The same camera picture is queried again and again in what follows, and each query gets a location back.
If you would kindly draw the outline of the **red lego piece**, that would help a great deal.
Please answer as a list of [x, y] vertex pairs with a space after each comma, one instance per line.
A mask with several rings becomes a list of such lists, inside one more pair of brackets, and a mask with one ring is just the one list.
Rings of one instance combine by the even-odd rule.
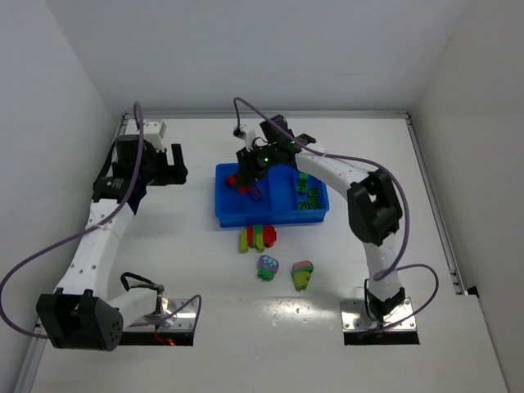
[[226, 178], [226, 183], [235, 189], [237, 189], [237, 173], [233, 173]]

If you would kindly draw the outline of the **red purple rounded lego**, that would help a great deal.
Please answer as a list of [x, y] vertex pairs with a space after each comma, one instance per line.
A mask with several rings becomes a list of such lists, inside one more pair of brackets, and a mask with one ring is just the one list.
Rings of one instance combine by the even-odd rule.
[[263, 196], [262, 191], [256, 185], [249, 187], [240, 187], [237, 189], [237, 191], [240, 192], [242, 195], [250, 195], [254, 200], [259, 200]]

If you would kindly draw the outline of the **green lego cluster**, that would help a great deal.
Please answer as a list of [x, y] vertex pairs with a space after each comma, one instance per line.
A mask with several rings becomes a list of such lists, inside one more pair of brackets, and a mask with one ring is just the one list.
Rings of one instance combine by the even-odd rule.
[[308, 208], [311, 210], [318, 210], [321, 208], [321, 205], [317, 197], [310, 197], [307, 200], [307, 203], [308, 203]]

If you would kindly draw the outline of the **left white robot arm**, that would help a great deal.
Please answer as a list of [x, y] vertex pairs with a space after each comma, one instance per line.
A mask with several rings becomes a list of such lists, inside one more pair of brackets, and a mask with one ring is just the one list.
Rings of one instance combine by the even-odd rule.
[[125, 272], [120, 277], [124, 294], [109, 300], [108, 282], [120, 242], [147, 187], [186, 180], [180, 144], [165, 149], [136, 135], [116, 139], [93, 184], [88, 233], [81, 237], [54, 292], [42, 294], [36, 304], [54, 347], [112, 351], [127, 327], [158, 328], [172, 318], [163, 303], [162, 285]]

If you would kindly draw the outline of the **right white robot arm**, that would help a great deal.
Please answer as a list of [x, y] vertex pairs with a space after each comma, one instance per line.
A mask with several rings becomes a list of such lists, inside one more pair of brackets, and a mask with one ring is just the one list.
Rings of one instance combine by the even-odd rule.
[[265, 142], [258, 144], [255, 130], [237, 125], [233, 135], [244, 142], [237, 151], [237, 188], [250, 187], [276, 165], [285, 165], [320, 180], [345, 198], [351, 232], [363, 243], [368, 266], [368, 310], [378, 322], [405, 299], [395, 271], [400, 250], [395, 247], [403, 211], [391, 176], [322, 150], [306, 133], [295, 135], [282, 115], [260, 123]]

